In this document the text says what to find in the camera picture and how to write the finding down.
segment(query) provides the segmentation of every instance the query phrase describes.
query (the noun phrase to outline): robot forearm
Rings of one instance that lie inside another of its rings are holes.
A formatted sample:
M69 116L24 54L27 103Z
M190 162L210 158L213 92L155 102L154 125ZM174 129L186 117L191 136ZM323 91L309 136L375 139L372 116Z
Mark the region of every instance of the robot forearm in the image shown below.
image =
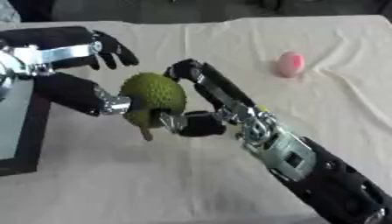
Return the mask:
M293 134L212 66L184 60L166 76L192 81L213 104L215 119L241 126L236 136L242 148L332 224L392 223L392 199L380 187L311 139Z

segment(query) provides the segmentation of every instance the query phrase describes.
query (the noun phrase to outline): robotic hand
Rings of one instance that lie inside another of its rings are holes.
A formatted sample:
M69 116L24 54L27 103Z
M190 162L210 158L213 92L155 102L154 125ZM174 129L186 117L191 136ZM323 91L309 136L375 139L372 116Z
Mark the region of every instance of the robotic hand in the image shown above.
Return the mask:
M225 123L239 125L236 137L242 148L327 221L392 223L392 198L380 187L308 137L295 135L211 65L188 59L169 67L165 75L193 82L195 90L214 107L214 112L195 115L206 122L162 113L161 121L171 132L221 133ZM208 125L208 120L215 120L214 125Z
M113 96L91 80L56 69L105 64L116 69L116 56L125 66L138 64L137 57L115 38L84 27L54 27L0 32L0 100L15 81L34 80L34 92L46 99L91 116L126 112L140 99Z

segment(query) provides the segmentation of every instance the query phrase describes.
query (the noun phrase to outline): silver metal bracket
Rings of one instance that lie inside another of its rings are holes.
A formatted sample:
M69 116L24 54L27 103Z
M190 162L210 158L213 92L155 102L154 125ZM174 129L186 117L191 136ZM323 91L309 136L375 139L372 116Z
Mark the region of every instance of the silver metal bracket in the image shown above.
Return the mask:
M132 100L127 96L113 96L98 85L94 88L95 95L103 101L101 114L105 116L122 115L130 109Z

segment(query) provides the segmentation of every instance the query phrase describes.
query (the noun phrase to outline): beige cloth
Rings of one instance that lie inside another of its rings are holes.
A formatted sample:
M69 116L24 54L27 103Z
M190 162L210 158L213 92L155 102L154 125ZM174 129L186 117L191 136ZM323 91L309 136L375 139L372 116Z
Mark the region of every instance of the beige cloth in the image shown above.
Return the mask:
M392 29L385 18L81 24L118 37L141 65L69 73L116 93L137 72L160 73L187 58L207 61L297 133L392 193ZM23 24L48 25L56 24ZM286 51L306 57L296 79L271 71L271 61ZM189 110L211 108L185 86ZM158 129L146 143L120 116L93 118L54 106L38 172L0 178L1 222L319 223L231 133L187 139Z

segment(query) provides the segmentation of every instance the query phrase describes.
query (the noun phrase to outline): black robotic finger segment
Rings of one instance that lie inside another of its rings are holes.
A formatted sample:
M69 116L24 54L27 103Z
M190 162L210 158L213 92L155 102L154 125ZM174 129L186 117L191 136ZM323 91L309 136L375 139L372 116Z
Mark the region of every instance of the black robotic finger segment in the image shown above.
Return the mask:
M98 116L103 102L95 95L97 84L66 73L39 76L34 79L34 93L51 102Z
M139 64L137 56L130 49L120 43L114 53L125 66L137 66Z
M247 97L233 82L228 80L219 71L217 71L213 66L205 63L202 68L202 73L215 85L229 95L231 98L241 101L248 107L254 107L255 103Z
M101 53L100 56L105 61L105 64L108 66L108 68L110 69L117 68L117 64L115 58L113 58L113 55L111 55L110 53Z
M195 111L187 113L187 126L179 134L182 137L208 137L212 135L222 135L226 132L226 126L218 122L211 113Z
M92 58L93 59L92 59L91 64L90 64L91 68L93 68L94 70L99 70L100 69L100 64L98 63L98 59L95 56L93 56Z

